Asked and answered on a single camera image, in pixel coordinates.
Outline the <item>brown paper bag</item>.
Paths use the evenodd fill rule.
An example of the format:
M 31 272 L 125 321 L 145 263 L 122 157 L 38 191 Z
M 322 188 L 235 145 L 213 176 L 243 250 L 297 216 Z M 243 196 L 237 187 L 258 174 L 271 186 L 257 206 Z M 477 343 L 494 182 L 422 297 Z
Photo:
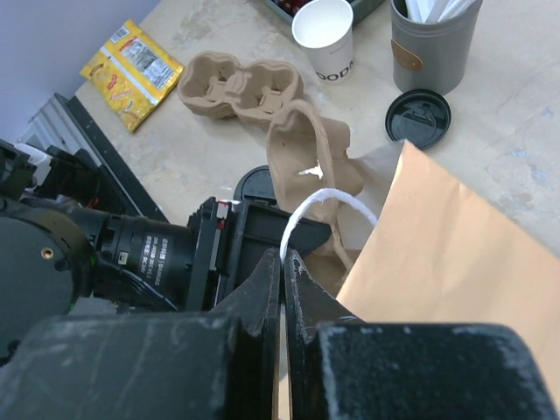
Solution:
M 445 168 L 405 143 L 380 213 L 335 188 L 308 187 L 290 205 L 333 221 L 363 214 L 368 239 L 338 300 L 366 321 L 487 322 L 528 344 L 559 394 L 559 260 Z

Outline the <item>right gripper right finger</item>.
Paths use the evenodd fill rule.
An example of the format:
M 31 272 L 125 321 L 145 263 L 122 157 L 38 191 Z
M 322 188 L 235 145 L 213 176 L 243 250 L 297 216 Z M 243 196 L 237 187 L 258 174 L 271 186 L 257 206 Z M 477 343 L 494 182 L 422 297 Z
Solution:
M 555 419 L 529 348 L 496 324 L 368 323 L 283 262 L 294 419 Z

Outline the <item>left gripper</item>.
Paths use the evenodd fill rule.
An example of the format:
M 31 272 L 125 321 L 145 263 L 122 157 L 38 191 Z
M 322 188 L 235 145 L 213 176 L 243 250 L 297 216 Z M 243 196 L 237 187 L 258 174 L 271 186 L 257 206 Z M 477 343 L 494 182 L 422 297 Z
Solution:
M 193 247 L 186 264 L 186 309 L 208 311 L 244 282 L 264 251 L 277 248 L 289 214 L 263 203 L 205 201 L 189 216 Z M 302 257 L 327 243 L 328 224 L 303 218 L 290 234 L 288 249 Z

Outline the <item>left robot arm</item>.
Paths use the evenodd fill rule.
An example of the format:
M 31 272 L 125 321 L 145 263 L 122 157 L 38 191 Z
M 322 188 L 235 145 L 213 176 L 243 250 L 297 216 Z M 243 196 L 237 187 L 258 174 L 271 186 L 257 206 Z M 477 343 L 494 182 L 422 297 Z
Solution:
M 184 226 L 110 213 L 80 155 L 1 144 L 1 360 L 81 298 L 152 312 L 209 311 L 279 246 L 289 214 L 207 199 Z

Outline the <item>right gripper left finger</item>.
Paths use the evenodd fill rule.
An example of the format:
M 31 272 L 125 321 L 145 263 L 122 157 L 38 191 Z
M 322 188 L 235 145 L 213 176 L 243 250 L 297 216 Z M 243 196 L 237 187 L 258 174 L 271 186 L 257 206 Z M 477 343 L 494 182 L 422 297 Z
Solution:
M 274 419 L 281 263 L 208 312 L 55 317 L 1 371 L 4 419 Z

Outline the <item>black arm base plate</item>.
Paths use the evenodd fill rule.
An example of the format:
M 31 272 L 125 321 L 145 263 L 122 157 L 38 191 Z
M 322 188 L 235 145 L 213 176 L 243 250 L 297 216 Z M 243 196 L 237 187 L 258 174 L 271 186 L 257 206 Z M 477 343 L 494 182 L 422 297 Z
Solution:
M 111 179 L 111 183 L 117 190 L 118 201 L 126 208 L 126 214 L 168 222 L 165 214 L 142 186 L 77 96 L 74 95 L 71 99 L 67 99 L 61 94 L 55 94 L 53 99 L 73 121 L 73 125 L 78 129 L 91 150 L 91 154 L 101 162 L 101 166 L 107 171 L 108 178 Z

